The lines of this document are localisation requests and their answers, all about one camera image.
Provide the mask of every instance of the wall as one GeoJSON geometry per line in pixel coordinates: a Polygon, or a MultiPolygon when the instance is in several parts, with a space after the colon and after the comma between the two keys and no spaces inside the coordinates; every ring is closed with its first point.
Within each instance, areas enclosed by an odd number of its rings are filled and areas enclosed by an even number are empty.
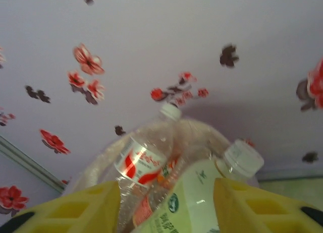
{"type": "Polygon", "coordinates": [[[261,182],[264,190],[305,201],[323,210],[323,179],[298,179],[261,182]]]}
{"type": "Polygon", "coordinates": [[[52,187],[0,153],[0,225],[20,210],[59,195],[52,187]]]}
{"type": "Polygon", "coordinates": [[[168,101],[322,168],[322,1],[2,0],[0,133],[68,180],[168,101]]]}

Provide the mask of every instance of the bottle label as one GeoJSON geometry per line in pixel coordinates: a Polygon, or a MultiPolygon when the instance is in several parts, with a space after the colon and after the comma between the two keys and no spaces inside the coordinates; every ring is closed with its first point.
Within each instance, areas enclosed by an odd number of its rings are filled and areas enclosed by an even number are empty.
{"type": "Polygon", "coordinates": [[[166,161],[164,155],[156,155],[130,138],[115,167],[125,178],[149,188],[166,161]]]}
{"type": "Polygon", "coordinates": [[[149,204],[149,198],[148,195],[146,195],[133,215],[132,219],[134,226],[137,227],[138,225],[143,223],[152,215],[152,213],[153,212],[149,204]]]}
{"type": "Polygon", "coordinates": [[[213,201],[214,181],[222,178],[211,160],[190,166],[140,233],[219,233],[213,201]]]}
{"type": "Polygon", "coordinates": [[[157,181],[159,184],[163,182],[165,178],[167,178],[167,176],[171,173],[171,171],[174,169],[175,165],[177,164],[177,161],[178,161],[178,157],[162,167],[159,175],[157,176],[157,181]]]}

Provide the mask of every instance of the red and white label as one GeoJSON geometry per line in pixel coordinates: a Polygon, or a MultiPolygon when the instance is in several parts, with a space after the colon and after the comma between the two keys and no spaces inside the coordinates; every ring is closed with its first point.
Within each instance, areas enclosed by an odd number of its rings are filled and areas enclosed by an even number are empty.
{"type": "Polygon", "coordinates": [[[148,196],[146,196],[140,203],[136,212],[134,213],[132,220],[135,227],[143,223],[152,215],[152,210],[149,205],[148,196]]]}
{"type": "Polygon", "coordinates": [[[115,167],[124,177],[149,188],[166,161],[164,155],[156,155],[130,138],[121,152],[121,159],[115,162],[115,167]]]}

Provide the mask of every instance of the white bottle cap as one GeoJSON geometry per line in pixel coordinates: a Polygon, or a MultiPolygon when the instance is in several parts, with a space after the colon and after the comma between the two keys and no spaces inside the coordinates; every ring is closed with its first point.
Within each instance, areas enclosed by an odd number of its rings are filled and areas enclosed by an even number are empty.
{"type": "Polygon", "coordinates": [[[262,156],[242,140],[236,140],[225,152],[226,161],[240,174],[253,177],[263,166],[262,156]]]}
{"type": "Polygon", "coordinates": [[[165,103],[160,108],[160,112],[175,121],[178,121],[182,116],[182,112],[170,103],[165,103]]]}

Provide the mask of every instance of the clear plastic bottle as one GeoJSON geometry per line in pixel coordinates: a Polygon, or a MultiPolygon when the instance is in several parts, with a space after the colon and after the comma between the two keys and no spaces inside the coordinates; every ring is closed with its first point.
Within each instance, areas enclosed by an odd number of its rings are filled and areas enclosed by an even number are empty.
{"type": "Polygon", "coordinates": [[[164,104],[156,119],[134,132],[103,178],[103,182],[119,182],[121,204],[118,232],[131,218],[135,207],[171,156],[174,124],[181,114],[175,106],[164,104]]]}
{"type": "Polygon", "coordinates": [[[263,158],[241,140],[235,141],[225,151],[223,158],[219,158],[219,152],[214,151],[209,146],[193,146],[183,153],[177,165],[163,183],[161,185],[154,184],[154,187],[150,189],[136,209],[133,219],[128,222],[124,233],[131,232],[158,210],[181,174],[189,166],[203,159],[214,160],[215,167],[221,176],[241,182],[253,177],[263,165],[263,158]]]}

